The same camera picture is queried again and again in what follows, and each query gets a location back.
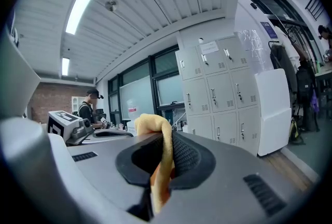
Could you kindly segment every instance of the white ceiling panel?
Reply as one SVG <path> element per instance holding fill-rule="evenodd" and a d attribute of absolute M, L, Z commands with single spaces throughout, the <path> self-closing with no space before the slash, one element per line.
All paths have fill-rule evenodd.
<path fill-rule="evenodd" d="M 64 29 L 74 1 L 21 0 L 17 5 L 16 27 L 23 34 L 20 49 L 36 71 L 57 75 L 60 58 L 67 57 L 70 58 L 69 76 L 92 79 L 155 32 L 199 13 L 223 8 L 226 11 L 226 5 L 231 2 L 91 0 L 76 34 L 72 35 Z M 109 1 L 116 2 L 115 11 L 106 9 Z"/>

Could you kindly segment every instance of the locker door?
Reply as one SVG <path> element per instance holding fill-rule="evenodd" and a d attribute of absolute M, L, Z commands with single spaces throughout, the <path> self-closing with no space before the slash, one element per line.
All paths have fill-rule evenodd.
<path fill-rule="evenodd" d="M 257 155 L 259 145 L 260 114 L 258 108 L 239 112 L 239 146 Z"/>
<path fill-rule="evenodd" d="M 201 48 L 199 46 L 197 47 L 198 56 L 201 58 L 201 66 L 206 75 L 227 70 L 221 50 L 222 49 L 219 48 L 219 51 L 203 55 Z"/>
<path fill-rule="evenodd" d="M 214 116 L 216 140 L 226 144 L 237 144 L 237 114 L 219 114 Z"/>
<path fill-rule="evenodd" d="M 244 48 L 238 38 L 227 38 L 218 41 L 229 69 L 248 66 Z"/>
<path fill-rule="evenodd" d="M 199 136 L 213 139 L 212 122 L 210 116 L 204 117 L 189 117 L 188 118 L 188 132 Z"/>
<path fill-rule="evenodd" d="M 198 59 L 196 48 L 177 51 L 179 70 L 182 73 L 182 80 L 202 76 L 202 68 Z"/>
<path fill-rule="evenodd" d="M 183 82 L 187 115 L 209 114 L 209 99 L 204 79 Z"/>
<path fill-rule="evenodd" d="M 234 95 L 229 74 L 221 74 L 207 78 L 214 113 L 235 109 Z"/>
<path fill-rule="evenodd" d="M 250 69 L 231 73 L 237 94 L 238 108 L 256 105 L 258 100 L 257 84 Z"/>

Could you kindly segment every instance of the red brick wall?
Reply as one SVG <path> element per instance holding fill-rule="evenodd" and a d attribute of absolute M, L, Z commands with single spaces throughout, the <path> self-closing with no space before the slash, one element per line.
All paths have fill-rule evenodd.
<path fill-rule="evenodd" d="M 30 100 L 32 119 L 47 123 L 48 112 L 64 110 L 72 113 L 72 96 L 85 97 L 91 87 L 40 83 Z"/>

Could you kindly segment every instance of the yellow cloth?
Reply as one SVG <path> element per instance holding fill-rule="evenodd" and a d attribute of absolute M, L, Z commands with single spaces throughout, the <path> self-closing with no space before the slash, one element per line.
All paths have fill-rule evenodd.
<path fill-rule="evenodd" d="M 172 128 L 168 121 L 159 115 L 141 114 L 135 120 L 135 129 L 138 136 L 151 132 L 163 133 L 161 161 L 151 177 L 153 204 L 156 213 L 159 213 L 169 198 L 168 184 L 173 166 Z"/>

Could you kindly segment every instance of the backpack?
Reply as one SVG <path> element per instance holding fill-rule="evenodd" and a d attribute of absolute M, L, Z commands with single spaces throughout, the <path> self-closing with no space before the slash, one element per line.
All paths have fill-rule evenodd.
<path fill-rule="evenodd" d="M 297 97 L 299 102 L 308 102 L 311 100 L 313 93 L 312 80 L 308 70 L 305 68 L 299 68 L 296 73 L 297 77 Z"/>

